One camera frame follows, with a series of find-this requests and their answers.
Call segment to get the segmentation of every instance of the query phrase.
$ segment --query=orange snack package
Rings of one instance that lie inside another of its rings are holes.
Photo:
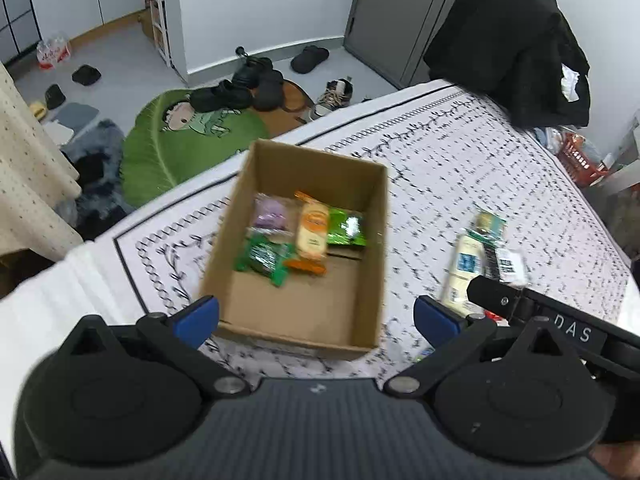
[[[285,265],[292,269],[324,274],[329,208],[301,191],[296,192],[296,198],[304,202],[296,234],[296,255],[287,260]]]

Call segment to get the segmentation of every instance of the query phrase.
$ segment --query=curtain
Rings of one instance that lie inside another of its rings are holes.
[[[81,244],[52,209],[80,195],[77,178],[0,64],[0,255],[31,249],[57,261]]]

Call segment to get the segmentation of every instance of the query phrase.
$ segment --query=cartoon character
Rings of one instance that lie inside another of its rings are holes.
[[[178,101],[164,112],[167,129],[193,130],[201,135],[222,137],[230,132],[224,122],[229,114],[240,115],[240,110],[215,110],[213,112],[196,112],[188,100]]]

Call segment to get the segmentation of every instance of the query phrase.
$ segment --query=black jacket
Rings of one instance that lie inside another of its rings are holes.
[[[556,0],[456,0],[424,54],[432,79],[488,94],[514,126],[589,123],[589,63]],[[580,74],[569,102],[562,64]]]

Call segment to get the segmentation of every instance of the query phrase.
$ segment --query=green leaf-shaped rug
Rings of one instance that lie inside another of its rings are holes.
[[[124,199],[140,207],[181,182],[267,139],[252,110],[196,113],[189,90],[159,95],[136,117],[124,141],[120,176]]]

